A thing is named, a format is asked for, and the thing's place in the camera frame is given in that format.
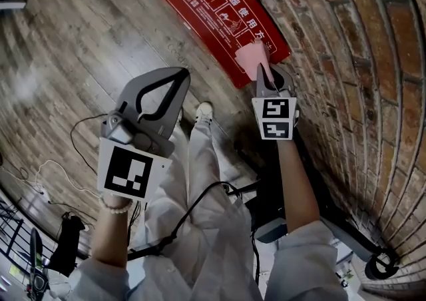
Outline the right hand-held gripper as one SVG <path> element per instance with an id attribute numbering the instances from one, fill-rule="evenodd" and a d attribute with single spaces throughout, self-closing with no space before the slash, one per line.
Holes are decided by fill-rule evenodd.
<path id="1" fill-rule="evenodd" d="M 297 99 L 294 97 L 294 81 L 292 76 L 277 65 L 271 65 L 274 78 L 273 86 L 279 97 L 273 94 L 272 84 L 263 64 L 259 64 L 256 77 L 256 96 L 252 106 L 263 140 L 290 141 L 299 118 Z"/>

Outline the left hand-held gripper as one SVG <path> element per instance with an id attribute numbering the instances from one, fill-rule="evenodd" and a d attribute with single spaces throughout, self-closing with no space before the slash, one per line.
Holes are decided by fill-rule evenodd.
<path id="1" fill-rule="evenodd" d="M 148 114 L 142 106 L 143 96 L 169 83 L 157 110 Z M 101 125 L 97 171 L 100 192 L 141 202 L 152 198 L 171 165 L 174 144 L 168 139 L 189 86 L 190 73 L 183 67 L 156 69 L 126 84 L 117 111 L 110 112 Z M 138 130 L 130 121 L 149 129 Z"/>

